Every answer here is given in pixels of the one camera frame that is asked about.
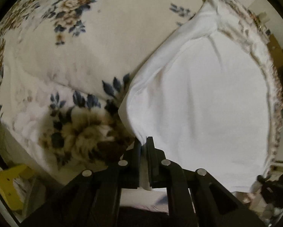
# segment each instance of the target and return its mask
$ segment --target white cloth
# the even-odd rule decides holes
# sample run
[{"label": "white cloth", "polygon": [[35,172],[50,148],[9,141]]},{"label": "white cloth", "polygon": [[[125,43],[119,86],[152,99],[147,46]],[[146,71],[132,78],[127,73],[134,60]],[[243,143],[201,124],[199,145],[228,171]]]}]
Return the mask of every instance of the white cloth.
[{"label": "white cloth", "polygon": [[[221,2],[242,24],[255,27],[237,0]],[[139,68],[202,5],[203,0],[18,0],[0,22],[0,121],[9,131],[0,146],[3,158],[67,184],[86,168],[81,159],[69,160],[70,153],[63,157],[64,148],[76,148],[73,140],[60,149],[62,139],[50,138],[67,127],[67,113],[80,124],[85,120],[80,116],[88,112],[116,112]],[[250,36],[252,30],[244,33]],[[252,51],[250,37],[241,37],[237,28],[230,34]],[[273,154],[279,141],[281,90],[274,83],[277,73],[265,44],[254,48],[269,87]],[[63,139],[69,134],[63,132]],[[88,166],[94,171],[105,168],[102,163]]]},{"label": "white cloth", "polygon": [[224,3],[206,0],[138,71],[119,114],[167,159],[248,192],[267,158],[268,90],[251,54],[226,36],[238,24]]}]

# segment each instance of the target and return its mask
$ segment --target folded fabric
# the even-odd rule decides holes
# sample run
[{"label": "folded fabric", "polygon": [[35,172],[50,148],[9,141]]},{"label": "folded fabric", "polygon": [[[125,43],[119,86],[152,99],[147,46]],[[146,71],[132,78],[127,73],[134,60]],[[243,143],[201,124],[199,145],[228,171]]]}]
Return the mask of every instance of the folded fabric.
[{"label": "folded fabric", "polygon": [[268,157],[273,84],[254,57],[264,50],[225,3],[206,0],[138,71],[121,120],[182,168],[205,168],[229,191],[248,192]]}]

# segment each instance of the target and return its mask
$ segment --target floral blanket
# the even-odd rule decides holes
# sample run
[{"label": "floral blanket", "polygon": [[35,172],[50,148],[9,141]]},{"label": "floral blanket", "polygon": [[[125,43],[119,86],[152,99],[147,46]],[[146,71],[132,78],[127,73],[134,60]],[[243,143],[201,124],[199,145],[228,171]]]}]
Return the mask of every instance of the floral blanket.
[{"label": "floral blanket", "polygon": [[[130,81],[203,1],[18,0],[0,23],[1,122],[62,184],[84,168],[106,168],[134,138],[118,116]],[[237,0],[222,1],[255,23]],[[261,68],[273,154],[281,90],[275,70]]]}]

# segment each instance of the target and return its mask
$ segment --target floral pattern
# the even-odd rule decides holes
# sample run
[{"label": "floral pattern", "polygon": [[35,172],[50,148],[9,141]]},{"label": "floral pattern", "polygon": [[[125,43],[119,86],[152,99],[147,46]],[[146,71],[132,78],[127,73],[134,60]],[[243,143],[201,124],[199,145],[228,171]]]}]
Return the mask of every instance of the floral pattern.
[{"label": "floral pattern", "polygon": [[[195,16],[195,13],[191,13],[190,9],[188,9],[188,8],[185,9],[182,6],[177,6],[173,3],[171,3],[170,10],[172,12],[178,14],[179,17],[188,18],[188,20],[192,20],[192,18]],[[176,22],[176,24],[178,26],[183,25],[183,23],[181,23],[181,22]]]},{"label": "floral pattern", "polygon": [[[4,50],[6,46],[4,36],[6,32],[18,30],[22,33],[26,29],[25,26],[28,27],[32,24],[31,21],[36,21],[35,28],[43,21],[46,21],[50,25],[48,31],[56,38],[48,43],[57,45],[54,49],[64,48],[66,46],[62,45],[70,44],[69,38],[76,40],[82,37],[82,34],[87,34],[90,31],[86,20],[84,20],[84,15],[91,13],[94,7],[101,1],[48,0],[46,3],[45,0],[18,0],[0,23],[0,89],[4,78]],[[242,20],[245,20],[250,25],[255,24],[259,33],[262,33],[255,15],[237,0],[222,1]],[[181,22],[172,20],[171,24],[173,27],[170,27],[169,34],[176,29],[175,23],[181,26],[183,20],[186,22],[193,18],[194,13],[191,11],[190,6],[190,3],[174,4],[172,0],[167,5],[164,5],[163,9],[168,10],[170,16],[172,16],[172,13],[175,13],[178,17],[173,17],[176,20],[181,19]],[[281,128],[281,86],[276,69],[270,66],[260,67],[263,75],[272,76],[274,81],[275,88],[273,91],[275,93],[270,93],[272,100],[270,102],[270,114],[273,121],[271,132],[274,132],[271,134],[271,137],[275,138],[275,140],[271,141],[271,144],[275,147],[274,153],[276,153]],[[130,70],[126,69],[121,74],[118,74],[118,77],[112,77],[111,79],[101,77],[99,78],[100,80],[94,80],[94,83],[98,81],[98,86],[102,88],[101,91],[104,93],[104,98],[102,95],[92,94],[95,93],[92,91],[90,93],[80,92],[78,89],[81,89],[72,87],[71,83],[68,86],[64,86],[69,90],[68,95],[61,91],[59,89],[60,86],[56,83],[53,83],[55,84],[54,87],[50,86],[46,90],[34,89],[33,91],[37,94],[25,89],[30,88],[29,86],[22,86],[19,83],[18,85],[21,86],[16,89],[16,98],[18,98],[16,101],[20,103],[18,110],[21,112],[21,116],[8,117],[11,119],[10,122],[12,122],[12,124],[8,125],[14,130],[17,129],[17,134],[23,137],[24,146],[29,147],[29,144],[32,146],[32,138],[28,137],[28,135],[32,133],[31,136],[33,136],[35,131],[40,130],[37,125],[41,123],[41,118],[46,116],[49,119],[48,126],[45,127],[45,131],[42,134],[39,136],[37,136],[38,134],[35,135],[40,141],[34,140],[33,142],[35,142],[36,146],[40,144],[47,151],[53,152],[59,166],[66,165],[72,158],[88,163],[95,160],[112,161],[123,151],[124,147],[121,144],[127,145],[133,138],[124,129],[117,113],[130,83],[130,74],[125,74],[124,76],[123,74],[125,72],[133,72],[134,70],[132,68]],[[0,100],[0,118],[2,120],[7,115],[6,103]],[[39,111],[39,116],[34,115],[35,110]],[[20,123],[16,119],[20,121],[27,120],[27,122]],[[32,125],[36,128],[33,132],[30,132],[29,129]]]},{"label": "floral pattern", "polygon": [[58,0],[42,15],[43,19],[53,19],[56,45],[64,45],[64,33],[73,37],[86,32],[81,16],[92,9],[92,4],[98,0]]},{"label": "floral pattern", "polygon": [[[121,122],[119,122],[118,117],[118,105],[122,102],[122,99],[127,91],[128,84],[130,82],[130,74],[124,75],[122,82],[114,77],[113,83],[107,83],[102,81],[103,90],[107,94],[107,96],[112,97],[112,99],[107,99],[105,101],[104,112],[108,113],[109,124],[111,127],[108,128],[109,131],[107,134],[110,136],[105,138],[109,142],[113,139],[115,141],[122,141],[122,144],[126,144],[126,147],[132,141],[133,137],[125,132],[125,128]],[[88,132],[92,133],[95,129],[99,129],[102,132],[103,127],[99,127],[100,124],[105,123],[106,115],[98,115],[98,109],[102,108],[102,104],[98,97],[93,94],[82,94],[79,91],[74,91],[72,95],[73,104],[67,106],[67,101],[62,100],[60,98],[60,94],[56,92],[55,94],[51,94],[49,105],[50,116],[52,117],[52,125],[53,129],[49,129],[49,132],[44,133],[40,138],[40,144],[43,145],[44,148],[51,150],[55,156],[59,167],[66,165],[71,161],[74,156],[76,159],[80,161],[94,162],[95,159],[98,160],[111,160],[112,156],[107,157],[104,153],[109,153],[109,151],[103,152],[100,148],[92,147],[92,143],[96,142],[96,144],[102,144],[103,141],[94,140],[89,141],[85,139],[84,146],[82,147],[79,143],[81,139],[81,134],[84,130],[88,130]],[[81,121],[78,119],[84,119],[80,113],[88,116],[88,122]],[[72,143],[69,145],[69,136],[72,136]]]}]

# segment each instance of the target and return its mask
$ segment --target yellow object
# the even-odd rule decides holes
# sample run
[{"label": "yellow object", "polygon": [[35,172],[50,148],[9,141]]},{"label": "yellow object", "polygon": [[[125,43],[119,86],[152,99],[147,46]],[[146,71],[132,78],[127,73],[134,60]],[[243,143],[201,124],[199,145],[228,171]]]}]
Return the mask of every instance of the yellow object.
[{"label": "yellow object", "polygon": [[13,179],[21,177],[29,179],[34,176],[34,171],[26,165],[19,165],[0,172],[0,194],[12,211],[22,210],[23,202],[13,186]]}]

